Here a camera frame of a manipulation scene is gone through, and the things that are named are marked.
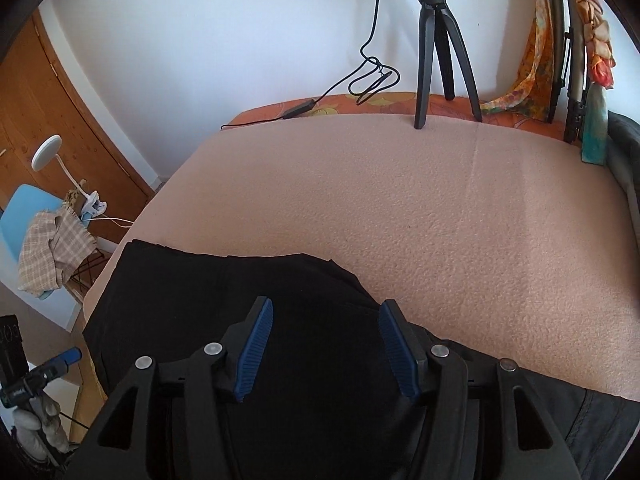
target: black fabric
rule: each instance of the black fabric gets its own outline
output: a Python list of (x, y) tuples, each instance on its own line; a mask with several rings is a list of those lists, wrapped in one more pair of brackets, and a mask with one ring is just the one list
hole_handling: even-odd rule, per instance
[[(226, 408), (242, 478), (405, 478), (424, 409), (400, 396), (378, 304), (333, 262), (304, 254), (222, 258), (133, 241), (84, 331), (105, 391), (141, 355), (170, 362), (220, 340), (256, 296), (273, 300), (273, 331), (251, 395)], [(494, 360), (448, 344), (470, 362)], [(604, 480), (640, 406), (526, 373), (582, 477)]]
[(10, 480), (51, 480), (53, 469), (39, 464), (27, 456), (14, 434), (9, 434), (0, 420), (0, 471), (2, 478)]
[(636, 437), (609, 480), (638, 480), (640, 472), (640, 435)]
[(640, 201), (640, 124), (624, 115), (609, 112), (607, 132), (631, 164), (636, 200)]

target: beige fleece blanket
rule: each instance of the beige fleece blanket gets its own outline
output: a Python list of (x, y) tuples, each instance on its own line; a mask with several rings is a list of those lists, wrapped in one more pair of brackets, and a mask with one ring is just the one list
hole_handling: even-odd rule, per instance
[(123, 244), (134, 238), (333, 259), (441, 338), (640, 400), (640, 262), (626, 199), (607, 168), (558, 140), (438, 117), (416, 131), (393, 115), (220, 132)]

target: white glove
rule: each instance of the white glove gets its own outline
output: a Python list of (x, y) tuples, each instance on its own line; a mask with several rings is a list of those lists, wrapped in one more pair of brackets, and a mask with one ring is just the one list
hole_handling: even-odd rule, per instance
[(60, 453), (69, 451), (69, 439), (65, 430), (60, 423), (60, 405), (47, 394), (32, 399), (32, 405), (40, 402), (42, 404), (42, 412), (45, 420), (26, 410), (17, 409), (14, 411), (14, 425), (16, 437), (20, 445), (34, 460), (44, 462), (48, 455), (47, 450), (38, 437), (38, 430), (47, 436), (49, 444), (55, 447)]

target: white lamp head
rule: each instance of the white lamp head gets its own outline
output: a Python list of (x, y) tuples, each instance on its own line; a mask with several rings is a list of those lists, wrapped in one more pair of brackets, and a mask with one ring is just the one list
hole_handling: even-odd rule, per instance
[(31, 159), (33, 171), (40, 171), (49, 164), (58, 154), (60, 146), (62, 146), (62, 137), (59, 135), (54, 135), (45, 140)]

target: white wall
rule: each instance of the white wall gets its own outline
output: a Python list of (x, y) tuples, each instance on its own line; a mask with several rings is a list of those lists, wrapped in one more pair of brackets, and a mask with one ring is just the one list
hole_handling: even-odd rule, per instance
[(82, 96), (84, 104), (89, 108), (102, 129), (107, 133), (120, 152), (126, 157), (142, 179), (153, 189), (160, 185), (158, 174), (148, 164), (142, 154), (133, 145), (129, 137), (122, 131), (118, 122), (113, 118), (94, 87), (89, 83), (82, 67), (66, 40), (62, 26), (51, 0), (44, 0), (39, 7), (42, 23), (47, 29), (47, 35), (56, 51), (56, 55), (65, 68), (74, 87)]
[[(448, 1), (480, 97), (503, 94), (522, 58), (534, 0)], [(99, 96), (139, 154), (168, 177), (237, 113), (319, 95), (355, 68), (373, 5), (374, 0), (50, 0), (49, 24), (61, 27), (65, 48), (75, 55), (64, 66), (67, 60), (76, 63), (93, 87), (90, 98), (91, 92)], [(402, 91), (415, 91), (418, 14), (417, 0), (382, 0), (378, 33), (368, 50), (400, 70)], [(640, 56), (613, 13), (607, 17), (620, 64), (611, 108), (640, 120)], [(462, 74), (454, 69), (456, 92), (466, 95)], [(437, 63), (432, 90), (442, 92)], [(346, 85), (336, 92), (346, 92)], [(559, 118), (565, 108), (563, 98)]]

